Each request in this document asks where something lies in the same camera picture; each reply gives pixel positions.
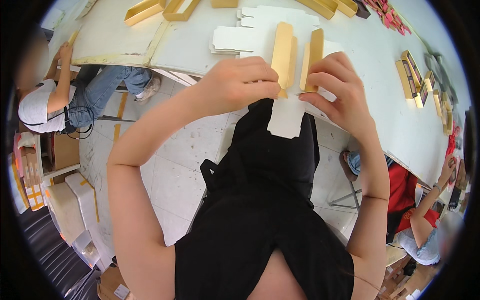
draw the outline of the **woman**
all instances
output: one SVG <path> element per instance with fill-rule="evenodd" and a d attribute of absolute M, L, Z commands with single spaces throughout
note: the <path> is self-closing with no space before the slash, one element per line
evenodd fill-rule
<path fill-rule="evenodd" d="M 97 75 L 100 65 L 85 65 L 73 82 L 70 81 L 72 47 L 65 42 L 55 55 L 43 81 L 38 83 L 42 53 L 48 50 L 47 40 L 40 29 L 30 42 L 15 74 L 19 98 L 18 116 L 30 130 L 72 133 L 76 128 L 92 125 L 121 81 L 137 103 L 144 104 L 160 88 L 160 79 L 148 69 L 106 66 Z M 53 78 L 61 60 L 58 84 Z"/>
<path fill-rule="evenodd" d="M 450 164 L 453 154 L 447 155 L 442 172 L 432 190 L 415 205 L 415 186 L 417 178 L 400 165 L 395 164 L 389 157 L 386 158 L 390 175 L 390 201 L 388 207 L 388 235 L 387 241 L 393 241 L 396 234 L 397 243 L 419 264 L 436 264 L 440 258 L 446 258 L 451 247 L 455 244 L 455 236 L 461 229 L 460 216 L 449 214 L 446 219 L 453 225 L 451 230 L 437 229 L 440 214 L 430 209 L 438 196 L 445 189 L 448 179 L 455 170 L 455 163 Z M 340 154 L 340 163 L 349 180 L 355 181 L 360 174 L 360 153 L 358 151 L 343 151 Z"/>
<path fill-rule="evenodd" d="M 343 52 L 315 63 L 308 83 L 337 96 L 300 95 L 360 142 L 363 201 L 345 248 L 312 210 L 318 163 L 313 118 L 298 138 L 267 130 L 278 75 L 262 58 L 223 60 L 152 108 L 114 144 L 108 199 L 122 276 L 148 299 L 374 299 L 385 272 L 388 170 L 362 81 Z M 208 195 L 192 230 L 165 246 L 140 166 L 196 119 L 262 99 L 236 125 L 219 165 L 204 161 Z"/>

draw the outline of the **sneaker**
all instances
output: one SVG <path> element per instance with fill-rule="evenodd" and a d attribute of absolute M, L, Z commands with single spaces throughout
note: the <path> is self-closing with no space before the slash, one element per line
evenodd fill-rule
<path fill-rule="evenodd" d="M 160 90 L 161 83 L 162 81 L 160 80 L 160 77 L 153 77 L 142 91 L 142 98 L 136 97 L 135 101 L 140 105 L 147 104 L 148 100 L 150 100 L 150 97 L 155 95 Z"/>

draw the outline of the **floor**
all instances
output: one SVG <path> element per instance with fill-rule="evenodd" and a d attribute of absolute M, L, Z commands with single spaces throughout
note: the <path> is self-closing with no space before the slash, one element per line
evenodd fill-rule
<path fill-rule="evenodd" d="M 136 120 L 152 106 L 169 99 L 183 88 L 183 85 L 163 77 L 160 92 L 148 104 L 140 106 L 129 95 L 123 118 Z M 116 116 L 120 99 L 121 93 L 114 93 L 104 114 Z M 162 225 L 167 245 L 174 244 L 186 233 L 204 193 L 205 182 L 199 165 L 207 158 L 215 161 L 222 132 L 247 111 L 245 108 L 186 125 L 174 133 L 141 167 L 145 188 Z M 334 125 L 322 120 L 317 120 L 316 124 L 320 164 L 313 180 L 311 200 L 315 212 L 349 238 L 357 220 L 356 209 L 330 207 L 328 203 L 350 193 L 338 158 L 343 149 L 354 148 L 355 143 L 350 134 Z M 111 121 L 97 121 L 91 136 L 80 141 L 80 171 L 96 189 L 100 216 L 98 238 L 104 248 L 102 260 L 114 255 L 106 172 L 107 158 L 113 146 L 114 125 Z M 128 127 L 129 124 L 123 123 L 120 134 Z M 359 189 L 360 181 L 354 182 L 354 186 Z M 353 198 L 345 200 L 343 204 L 354 205 Z"/>

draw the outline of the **blue jeans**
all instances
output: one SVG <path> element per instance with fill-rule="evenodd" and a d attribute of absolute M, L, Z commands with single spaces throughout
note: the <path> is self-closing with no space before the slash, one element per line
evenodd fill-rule
<path fill-rule="evenodd" d="M 141 93 L 152 79 L 149 69 L 127 66 L 101 65 L 82 66 L 75 81 L 77 89 L 69 104 L 68 118 L 75 128 L 92 124 L 103 112 L 107 102 L 122 80 L 130 93 Z"/>
<path fill-rule="evenodd" d="M 386 155 L 385 159 L 387 161 L 387 167 L 390 167 L 393 164 L 393 159 L 389 158 Z M 358 150 L 351 151 L 347 154 L 347 163 L 353 174 L 360 174 L 360 152 Z"/>

